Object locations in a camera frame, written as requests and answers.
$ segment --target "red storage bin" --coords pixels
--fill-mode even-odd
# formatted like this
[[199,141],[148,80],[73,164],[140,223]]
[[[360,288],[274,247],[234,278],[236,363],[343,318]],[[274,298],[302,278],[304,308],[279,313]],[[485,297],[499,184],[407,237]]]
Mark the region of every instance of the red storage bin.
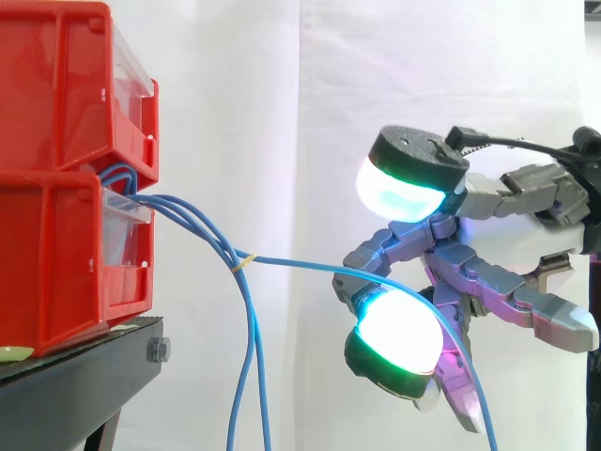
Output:
[[40,356],[152,306],[153,211],[86,173],[0,173],[0,346]]
[[106,5],[0,1],[0,65],[1,171],[128,163],[157,181],[158,86]]

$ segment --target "blue wire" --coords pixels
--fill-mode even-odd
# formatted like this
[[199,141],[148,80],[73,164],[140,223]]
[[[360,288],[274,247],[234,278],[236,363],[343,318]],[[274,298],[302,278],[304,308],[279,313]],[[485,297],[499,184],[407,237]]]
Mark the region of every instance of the blue wire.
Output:
[[[232,269],[239,264],[239,258],[236,254],[234,248],[229,244],[229,241],[225,238],[225,236],[217,229],[217,227],[199,210],[195,212],[196,215],[200,216],[201,219],[206,219],[207,226],[215,233],[216,236],[219,237],[219,241],[215,241],[207,231],[180,206],[174,205],[170,200],[165,199],[165,197],[170,196],[153,196],[153,195],[130,195],[129,199],[134,200],[136,202],[143,202],[169,217],[170,219],[176,221],[177,223],[185,226],[192,233],[198,235],[203,240],[209,242],[211,247],[222,257],[225,264],[228,268]],[[175,214],[167,209],[175,211],[181,218],[178,219]],[[227,257],[223,252],[224,248],[225,252],[230,253],[231,257]],[[232,405],[232,412],[230,414],[230,420],[228,425],[228,433],[227,433],[227,445],[226,449],[228,451],[232,451],[234,449],[234,436],[236,430],[236,423],[238,420],[239,407],[242,400],[242,394],[244,391],[244,384],[246,382],[248,373],[250,371],[250,366],[253,360],[253,346],[256,347],[256,355],[257,355],[257,372],[259,379],[259,399],[260,399],[260,407],[261,407],[261,418],[262,418],[262,428],[263,428],[263,442],[265,445],[265,449],[267,451],[271,450],[271,437],[270,437],[270,423],[269,423],[269,413],[268,413],[268,401],[267,401],[267,385],[266,385],[266,375],[265,375],[265,357],[263,354],[263,342],[261,338],[261,333],[258,326],[258,320],[256,319],[256,315],[254,313],[250,289],[248,287],[248,283],[246,281],[246,277],[244,275],[243,270],[239,270],[235,272],[235,278],[239,285],[239,289],[242,293],[242,297],[244,298],[244,302],[247,306],[247,322],[248,322],[248,330],[249,330],[249,338],[247,342],[247,350],[246,356],[244,359],[244,364],[242,365],[242,370],[240,372],[239,382],[236,389],[236,394],[234,396],[234,402]]]
[[[190,230],[192,233],[196,234],[200,238],[204,239],[204,237],[201,236],[201,234],[197,233],[197,230],[190,222],[187,223],[185,220],[183,220],[181,218],[177,218],[176,215],[174,215],[174,214],[169,214],[166,216],[169,219],[171,219],[172,221],[175,221],[176,223],[178,223],[180,226],[183,226],[184,228]],[[235,250],[235,253],[239,257],[247,257],[249,255],[248,253],[240,251],[238,249]],[[360,277],[360,278],[363,278],[366,280],[371,280],[371,281],[379,283],[381,285],[400,289],[401,291],[406,292],[407,294],[413,296],[418,301],[420,301],[424,305],[426,305],[426,307],[429,308],[430,311],[439,320],[440,324],[442,325],[442,327],[444,327],[444,329],[447,331],[449,336],[453,339],[455,346],[457,347],[457,350],[459,351],[459,354],[460,354],[462,360],[466,364],[466,369],[468,371],[468,374],[470,375],[470,378],[472,379],[472,381],[475,385],[476,394],[478,395],[478,398],[480,400],[480,405],[481,405],[481,409],[482,409],[482,413],[483,413],[483,417],[484,417],[484,421],[485,421],[486,435],[488,438],[488,443],[489,443],[490,449],[491,449],[491,451],[498,451],[498,446],[497,446],[497,442],[496,442],[496,438],[495,438],[495,432],[494,432],[494,428],[492,425],[492,419],[490,417],[490,411],[488,409],[488,404],[486,403],[484,389],[482,388],[482,384],[480,383],[480,379],[478,378],[476,370],[471,361],[470,355],[468,354],[467,349],[463,345],[461,338],[457,335],[457,333],[455,332],[453,327],[449,324],[447,319],[440,313],[440,311],[433,304],[428,302],[424,297],[422,297],[415,291],[405,287],[402,284],[399,284],[398,282],[395,282],[394,280],[388,279],[386,277],[381,277],[381,276],[378,276],[378,275],[375,275],[375,274],[372,274],[369,272],[355,270],[353,268],[332,266],[332,265],[322,265],[319,263],[312,263],[312,262],[307,262],[307,261],[290,260],[290,259],[284,259],[284,258],[271,258],[271,257],[257,257],[254,259],[254,261],[256,261],[258,263],[265,263],[265,264],[270,264],[270,265],[288,266],[288,267],[293,267],[293,268],[304,268],[304,269],[323,271],[323,272],[337,272],[337,273],[341,273],[341,274],[357,276],[357,277]]]
[[[156,194],[155,197],[158,197],[159,199],[166,200],[166,201],[172,202],[174,204],[180,205],[181,207],[189,210],[192,214],[194,214],[201,222],[203,222],[207,226],[207,228],[211,232],[213,232],[215,237],[217,237],[218,241],[221,242],[225,252],[227,252],[232,257],[233,264],[235,266],[239,265],[239,259],[238,259],[238,255],[236,253],[236,249],[234,249],[234,247],[232,247],[229,240],[219,230],[219,228],[217,228],[217,226],[211,222],[211,220],[206,216],[205,213],[203,213],[201,210],[199,210],[197,207],[195,207],[191,203],[186,202],[185,200],[175,197],[173,195]],[[246,284],[246,277],[244,276],[243,279],[244,279],[244,284]],[[247,287],[247,289],[248,289],[248,296],[250,298],[250,296],[251,296],[250,289],[248,287]],[[267,451],[270,451],[271,450],[271,436],[270,436],[271,434],[270,434],[270,416],[269,416],[269,411],[268,411],[267,386],[265,383],[265,379],[266,379],[265,357],[263,354],[263,342],[261,339],[261,333],[260,333],[260,330],[258,327],[258,320],[256,318],[256,315],[254,316],[254,324],[255,324],[255,328],[256,328],[254,335],[255,335],[255,339],[256,339],[256,343],[255,343],[256,344],[256,359],[257,359],[257,372],[258,372],[258,380],[259,380],[259,400],[260,400],[260,407],[261,407],[261,424],[262,424],[262,428],[263,428],[263,443],[264,443],[265,449]]]
[[118,181],[126,180],[125,183],[125,193],[131,194],[131,174],[129,172],[122,172],[120,174],[116,174],[114,176],[108,177],[106,179],[101,179],[102,186],[108,187],[113,183],[117,183]]
[[131,186],[127,194],[136,194],[138,192],[138,173],[135,172],[135,169],[133,169],[129,164],[111,164],[110,166],[107,166],[104,170],[100,171],[98,177],[100,177],[100,180],[104,180],[109,174],[115,172],[118,169],[125,169],[129,172],[129,174],[131,174]]

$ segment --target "glowing sensor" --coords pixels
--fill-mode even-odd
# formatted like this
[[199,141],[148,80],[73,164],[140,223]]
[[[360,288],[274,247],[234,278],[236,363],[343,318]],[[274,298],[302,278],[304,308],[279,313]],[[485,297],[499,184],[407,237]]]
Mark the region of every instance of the glowing sensor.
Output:
[[436,211],[445,193],[406,183],[377,169],[365,159],[357,177],[357,191],[365,206],[393,221],[417,223]]
[[367,305],[359,337],[391,364],[431,374],[442,353],[442,330],[428,308],[403,291],[387,291]]

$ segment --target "screw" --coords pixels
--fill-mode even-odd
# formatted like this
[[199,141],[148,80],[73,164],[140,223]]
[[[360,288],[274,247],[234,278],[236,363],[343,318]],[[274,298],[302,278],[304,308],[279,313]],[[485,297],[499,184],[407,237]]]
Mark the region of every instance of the screw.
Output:
[[171,340],[167,337],[154,337],[148,341],[146,357],[149,362],[164,364],[171,355]]

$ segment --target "white backdrop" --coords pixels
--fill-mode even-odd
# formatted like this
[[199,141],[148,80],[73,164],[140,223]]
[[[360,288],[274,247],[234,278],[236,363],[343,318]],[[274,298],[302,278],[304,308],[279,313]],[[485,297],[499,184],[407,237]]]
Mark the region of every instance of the white backdrop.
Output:
[[[385,223],[354,192],[378,129],[456,124],[569,142],[581,125],[579,2],[114,0],[116,23],[161,86],[161,183],[239,248],[337,263]],[[155,308],[173,355],[124,409],[116,451],[224,449],[245,347],[227,269],[166,220]],[[586,264],[561,294],[586,302]],[[267,352],[274,449],[486,449],[441,402],[420,414],[344,363],[353,317],[331,277],[251,265]],[[395,277],[427,284],[420,265]],[[580,450],[585,357],[489,317],[471,343],[502,450]],[[238,448],[262,449],[255,376]]]

